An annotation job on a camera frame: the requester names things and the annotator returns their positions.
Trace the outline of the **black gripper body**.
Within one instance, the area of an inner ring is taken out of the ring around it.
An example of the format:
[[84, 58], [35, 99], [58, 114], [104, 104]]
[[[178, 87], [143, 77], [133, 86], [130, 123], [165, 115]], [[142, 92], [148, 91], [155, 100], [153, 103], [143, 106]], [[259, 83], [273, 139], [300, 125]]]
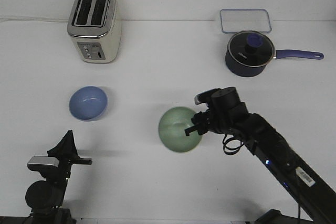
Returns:
[[60, 160], [58, 179], [69, 179], [73, 165], [91, 165], [91, 158], [82, 158], [80, 156], [65, 157]]
[[235, 87], [213, 93], [206, 104], [209, 113], [207, 128], [217, 134], [228, 134], [237, 122], [248, 117], [247, 107], [241, 102]]

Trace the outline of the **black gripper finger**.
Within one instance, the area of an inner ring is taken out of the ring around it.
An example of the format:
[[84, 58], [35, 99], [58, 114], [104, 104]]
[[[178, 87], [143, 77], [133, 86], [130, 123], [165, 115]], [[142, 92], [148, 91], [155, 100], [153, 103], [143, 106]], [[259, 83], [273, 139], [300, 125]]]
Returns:
[[74, 141], [74, 134], [72, 130], [69, 130], [69, 142], [70, 142], [70, 152], [72, 156], [78, 156], [77, 148]]
[[64, 153], [67, 153], [67, 150], [69, 148], [68, 147], [69, 139], [70, 139], [70, 130], [67, 131], [64, 137], [55, 147], [47, 151], [47, 154], [49, 156], [60, 156], [60, 155], [64, 155]]
[[201, 124], [197, 124], [197, 125], [193, 125], [193, 126], [191, 126], [189, 128], [186, 128], [184, 130], [184, 132], [185, 132], [186, 136], [190, 136], [190, 134], [192, 132], [197, 132], [198, 135], [204, 135], [204, 134], [206, 134], [208, 132], [208, 129], [207, 129], [207, 127], [205, 127], [205, 126], [203, 126]]
[[209, 120], [208, 112], [198, 112], [193, 115], [191, 121], [194, 125], [207, 125]]

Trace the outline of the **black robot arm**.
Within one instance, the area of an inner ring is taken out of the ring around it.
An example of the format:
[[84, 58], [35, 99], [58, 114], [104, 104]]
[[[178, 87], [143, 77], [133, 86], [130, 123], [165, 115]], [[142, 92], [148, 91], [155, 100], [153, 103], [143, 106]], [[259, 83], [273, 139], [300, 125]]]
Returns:
[[193, 126], [185, 129], [186, 135], [222, 134], [227, 155], [235, 155], [246, 147], [308, 214], [311, 223], [335, 223], [335, 191], [262, 116], [248, 112], [236, 88], [200, 93], [195, 104], [202, 103], [207, 110], [193, 115]]
[[32, 183], [25, 194], [31, 208], [30, 223], [76, 223], [67, 208], [62, 208], [72, 165], [91, 165], [92, 159], [78, 155], [72, 130], [47, 151], [46, 156], [33, 156], [27, 163], [32, 172], [39, 172], [42, 180]]

